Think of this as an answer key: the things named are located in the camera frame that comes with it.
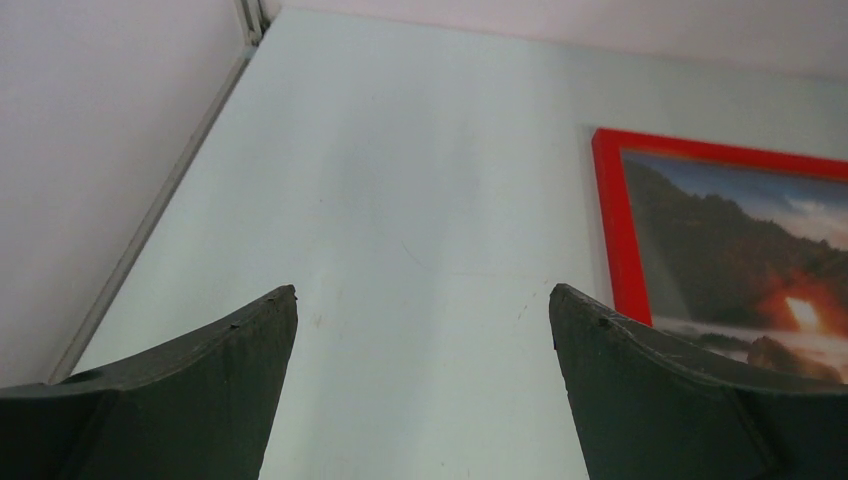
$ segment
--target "scuff mark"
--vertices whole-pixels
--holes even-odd
[[[421,263],[421,260],[418,260],[418,258],[416,258],[415,255],[413,255],[412,252],[409,251],[409,249],[406,247],[406,243],[404,243],[403,240],[400,241],[400,245],[403,247],[404,250],[406,250],[406,254],[409,255],[409,258],[411,258],[413,262],[417,263],[418,266],[423,268],[424,270],[430,270],[429,268],[427,268],[426,265]]]

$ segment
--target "sunlight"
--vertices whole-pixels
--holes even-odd
[[[789,305],[789,310],[792,310],[792,315],[795,315],[802,330],[815,330],[818,327],[819,316],[816,315],[810,302],[786,297],[786,304]]]

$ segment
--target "wall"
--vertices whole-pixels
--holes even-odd
[[[610,300],[597,126],[848,158],[848,85],[283,10],[78,370],[293,283],[263,478],[586,478],[547,302]]]
[[[778,73],[848,78],[840,0],[263,0]]]
[[[0,386],[46,380],[243,45],[233,0],[0,5]]]

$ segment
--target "rock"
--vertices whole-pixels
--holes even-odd
[[[764,336],[751,344],[748,364],[778,372],[842,383],[839,372],[824,363],[791,350],[777,340]]]

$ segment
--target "sky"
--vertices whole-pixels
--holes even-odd
[[[661,173],[681,190],[734,200],[789,233],[848,250],[848,184],[624,151],[622,160]]]

